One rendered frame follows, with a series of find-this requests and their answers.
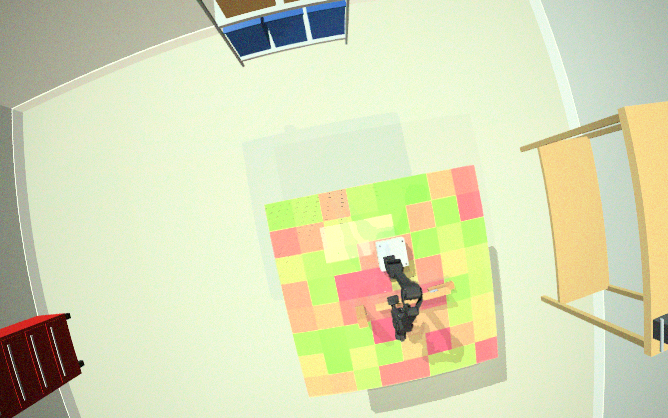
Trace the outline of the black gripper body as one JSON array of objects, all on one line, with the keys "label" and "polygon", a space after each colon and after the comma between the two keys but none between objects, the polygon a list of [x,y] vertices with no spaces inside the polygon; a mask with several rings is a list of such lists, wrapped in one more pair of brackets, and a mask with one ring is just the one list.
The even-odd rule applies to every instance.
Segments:
[{"label": "black gripper body", "polygon": [[[388,302],[387,302],[388,305],[391,305],[391,308],[392,308],[392,310],[391,310],[392,319],[393,319],[393,316],[394,316],[395,314],[397,314],[397,313],[404,313],[404,312],[401,311],[399,308],[396,308],[396,304],[400,303],[400,300],[399,300],[398,295],[389,296],[389,297],[387,297],[387,300],[388,300]],[[393,306],[394,306],[394,308],[393,308]],[[395,322],[392,322],[392,324],[393,324],[393,327],[395,328],[395,327],[396,327],[396,323],[395,323]]]}]

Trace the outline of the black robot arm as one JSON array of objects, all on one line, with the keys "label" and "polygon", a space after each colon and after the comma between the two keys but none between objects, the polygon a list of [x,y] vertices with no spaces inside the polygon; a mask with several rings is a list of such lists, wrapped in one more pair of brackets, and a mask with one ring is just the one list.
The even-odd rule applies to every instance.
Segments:
[{"label": "black robot arm", "polygon": [[[406,275],[403,274],[404,266],[401,259],[395,259],[395,255],[383,257],[385,269],[391,280],[397,280],[399,286],[401,287],[401,302],[403,307],[398,307],[404,313],[397,313],[393,316],[393,320],[396,323],[395,327],[395,339],[401,342],[405,342],[408,332],[412,331],[413,321],[420,314],[419,308],[423,302],[423,290],[419,284],[408,279]],[[419,299],[418,299],[419,298]],[[409,303],[404,302],[404,300],[415,300],[418,299],[416,306],[411,307]]]}]

